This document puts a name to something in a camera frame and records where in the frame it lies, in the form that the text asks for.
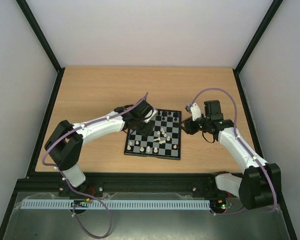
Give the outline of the black white chess board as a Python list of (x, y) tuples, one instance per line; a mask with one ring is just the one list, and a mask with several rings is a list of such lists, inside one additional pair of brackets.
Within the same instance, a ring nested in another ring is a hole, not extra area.
[[(181, 159), (181, 121), (180, 110), (159, 109), (157, 116), (150, 120), (154, 123), (154, 128), (149, 136), (142, 136), (128, 130), (123, 154), (179, 161)], [(159, 141), (154, 141), (159, 137), (165, 143), (159, 144)], [(131, 151), (127, 151), (127, 146), (131, 146)], [(154, 148), (158, 149), (157, 153), (153, 152)]]

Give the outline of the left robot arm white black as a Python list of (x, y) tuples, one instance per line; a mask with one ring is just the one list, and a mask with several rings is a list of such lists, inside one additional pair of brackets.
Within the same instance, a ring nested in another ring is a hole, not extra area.
[(45, 143), (46, 153), (43, 157), (50, 156), (53, 167), (61, 172), (72, 187), (77, 188), (86, 181), (79, 166), (83, 146), (105, 135), (125, 130), (137, 131), (147, 137), (154, 127), (151, 120), (157, 114), (158, 110), (142, 98), (135, 105), (117, 107), (93, 120), (79, 123), (63, 120)]

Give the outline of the left black frame post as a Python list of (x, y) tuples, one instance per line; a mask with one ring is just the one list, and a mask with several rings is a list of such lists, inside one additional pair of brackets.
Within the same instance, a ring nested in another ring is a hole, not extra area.
[(40, 45), (42, 46), (45, 54), (47, 55), (48, 59), (50, 60), (53, 68), (57, 73), (63, 71), (59, 61), (57, 60), (45, 34), (43, 33), (35, 15), (33, 14), (30, 6), (28, 5), (26, 0), (16, 0), (20, 10), (22, 11), (24, 17), (26, 18), (28, 24), (30, 25), (33, 33), (35, 34), (37, 40), (39, 41)]

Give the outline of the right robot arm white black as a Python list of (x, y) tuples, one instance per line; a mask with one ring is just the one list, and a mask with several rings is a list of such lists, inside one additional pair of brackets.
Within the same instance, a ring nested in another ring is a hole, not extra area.
[(272, 206), (277, 207), (281, 192), (281, 170), (275, 163), (269, 164), (257, 154), (235, 128), (231, 119), (224, 119), (218, 100), (204, 102), (202, 113), (196, 103), (186, 106), (191, 116), (182, 121), (186, 134), (198, 132), (210, 134), (213, 141), (219, 142), (231, 154), (239, 165), (243, 176), (219, 172), (214, 180), (208, 183), (208, 191), (219, 196), (228, 192), (239, 198), (247, 210)]

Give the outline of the transparent plastic sheet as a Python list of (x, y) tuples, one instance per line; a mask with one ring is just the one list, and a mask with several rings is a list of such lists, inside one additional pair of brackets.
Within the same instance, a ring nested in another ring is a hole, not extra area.
[[(210, 210), (21, 209), (25, 200), (72, 200), (54, 193), (21, 192), (12, 207), (5, 240), (287, 240), (280, 210), (242, 210), (228, 201), (223, 215)], [(104, 200), (204, 200), (176, 193), (115, 193)]]

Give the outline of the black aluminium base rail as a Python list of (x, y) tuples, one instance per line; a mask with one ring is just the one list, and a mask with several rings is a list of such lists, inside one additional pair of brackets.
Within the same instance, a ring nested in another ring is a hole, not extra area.
[[(224, 199), (229, 191), (217, 189), (213, 173), (93, 173), (76, 187), (78, 192), (101, 197), (104, 193), (177, 193), (195, 198)], [(15, 192), (58, 192), (74, 198), (59, 173), (38, 172), (19, 179)]]

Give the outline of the right black frame post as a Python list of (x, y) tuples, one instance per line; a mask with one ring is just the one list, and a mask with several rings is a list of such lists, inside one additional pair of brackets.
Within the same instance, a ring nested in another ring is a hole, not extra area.
[(274, 18), (275, 14), (277, 13), (282, 3), (283, 0), (273, 0), (272, 3), (270, 4), (267, 12), (262, 18), (258, 28), (256, 29), (247, 48), (245, 49), (242, 57), (240, 58), (237, 66), (234, 69), (234, 72), (237, 75), (239, 75), (243, 70), (244, 66), (246, 65), (251, 54), (253, 53), (254, 49), (256, 48), (257, 44), (259, 43), (260, 39), (262, 38), (263, 34), (265, 33), (266, 29), (268, 28), (269, 24), (271, 23), (272, 19)]

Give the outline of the black frame post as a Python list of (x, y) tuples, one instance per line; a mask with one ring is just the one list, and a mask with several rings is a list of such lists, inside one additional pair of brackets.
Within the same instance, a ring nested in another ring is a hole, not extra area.
[(274, 18), (275, 14), (277, 13), (282, 3), (283, 0), (273, 0), (272, 3), (270, 4), (267, 12), (262, 18), (258, 28), (256, 29), (247, 48), (245, 49), (242, 57), (240, 58), (237, 66), (234, 69), (234, 72), (237, 75), (239, 75), (243, 70), (244, 66), (246, 65), (251, 54), (253, 53), (254, 49), (256, 48), (257, 44), (259, 43), (260, 39), (262, 38), (263, 34), (265, 33), (266, 29), (268, 28), (269, 24), (271, 23), (272, 19)]
[(37, 40), (39, 41), (40, 45), (42, 46), (45, 54), (47, 55), (48, 59), (50, 60), (53, 68), (57, 73), (63, 71), (59, 61), (57, 60), (45, 34), (43, 33), (35, 15), (33, 14), (30, 6), (28, 5), (26, 0), (16, 0), (20, 10), (22, 11), (24, 17), (26, 18), (28, 24), (30, 25), (33, 33), (35, 34)]

